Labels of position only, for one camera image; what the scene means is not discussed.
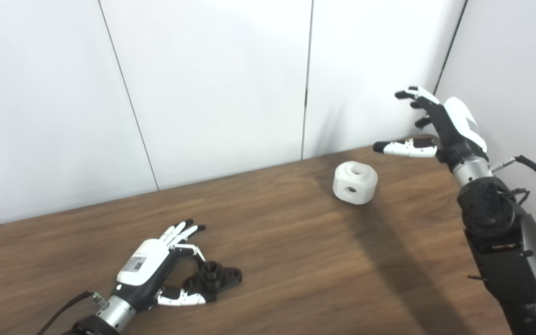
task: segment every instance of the robotic arm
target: robotic arm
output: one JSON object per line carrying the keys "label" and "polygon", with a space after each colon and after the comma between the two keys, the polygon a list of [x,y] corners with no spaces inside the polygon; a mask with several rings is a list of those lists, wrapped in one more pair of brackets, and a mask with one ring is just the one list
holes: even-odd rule
{"label": "robotic arm", "polygon": [[536,223],[517,204],[514,193],[494,176],[496,170],[515,159],[489,167],[487,144],[459,99],[453,97],[442,104],[421,87],[409,87],[395,95],[413,100],[413,108],[428,113],[415,125],[431,123],[439,140],[377,142],[374,151],[436,157],[449,167],[461,188],[457,201],[479,278],[500,303],[512,333],[536,335]]}
{"label": "robotic arm", "polygon": [[[189,237],[206,229],[193,223],[191,219],[183,221],[169,227],[160,238],[145,240],[117,275],[110,299],[106,301],[94,293],[92,299],[100,305],[100,310],[76,322],[65,335],[119,335],[136,314],[156,305],[192,306],[214,302],[218,293],[240,284],[241,270],[206,261],[197,246],[185,243]],[[165,280],[185,256],[196,260],[200,272],[185,280],[181,288],[164,288]]]}

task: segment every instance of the white cylindrical block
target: white cylindrical block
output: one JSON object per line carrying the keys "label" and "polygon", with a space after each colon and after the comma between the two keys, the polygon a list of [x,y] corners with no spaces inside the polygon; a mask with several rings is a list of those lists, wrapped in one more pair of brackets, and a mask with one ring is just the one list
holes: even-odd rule
{"label": "white cylindrical block", "polygon": [[356,161],[340,164],[334,172],[334,194],[352,204],[364,204],[374,197],[378,174],[371,166]]}

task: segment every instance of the metal connector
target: metal connector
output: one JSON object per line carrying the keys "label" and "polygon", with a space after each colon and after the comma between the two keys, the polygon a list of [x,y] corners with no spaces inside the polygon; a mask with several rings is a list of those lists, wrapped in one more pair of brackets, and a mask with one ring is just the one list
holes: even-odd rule
{"label": "metal connector", "polygon": [[100,309],[107,309],[109,307],[109,302],[98,292],[92,293],[91,298],[96,305],[100,306]]}
{"label": "metal connector", "polygon": [[510,157],[509,159],[506,159],[505,161],[502,161],[501,163],[492,166],[491,172],[496,173],[497,171],[502,170],[503,168],[514,163],[515,161],[516,159],[514,157]]}

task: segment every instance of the label sticker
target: label sticker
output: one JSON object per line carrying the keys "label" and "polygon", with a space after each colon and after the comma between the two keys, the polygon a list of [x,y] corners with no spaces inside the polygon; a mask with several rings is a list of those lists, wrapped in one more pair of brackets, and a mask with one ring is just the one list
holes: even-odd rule
{"label": "label sticker", "polygon": [[121,271],[138,272],[140,271],[140,268],[142,267],[142,264],[144,264],[145,261],[146,261],[146,257],[134,256],[130,258],[129,261],[127,261],[127,263],[125,263]]}

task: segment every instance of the wood grain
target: wood grain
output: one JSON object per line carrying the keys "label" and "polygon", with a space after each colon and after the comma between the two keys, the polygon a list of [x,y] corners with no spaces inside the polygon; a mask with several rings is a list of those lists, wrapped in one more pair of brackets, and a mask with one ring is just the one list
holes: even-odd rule
{"label": "wood grain", "polygon": [[[378,171],[369,204],[334,197],[344,161]],[[476,269],[457,191],[434,159],[360,148],[2,225],[0,335],[36,333],[83,290],[108,295],[140,243],[185,218],[207,225],[191,242],[243,283],[211,305],[140,314],[126,334],[507,335],[496,301],[464,276]],[[183,261],[169,283],[194,271]],[[81,302],[47,334],[95,310]]]}

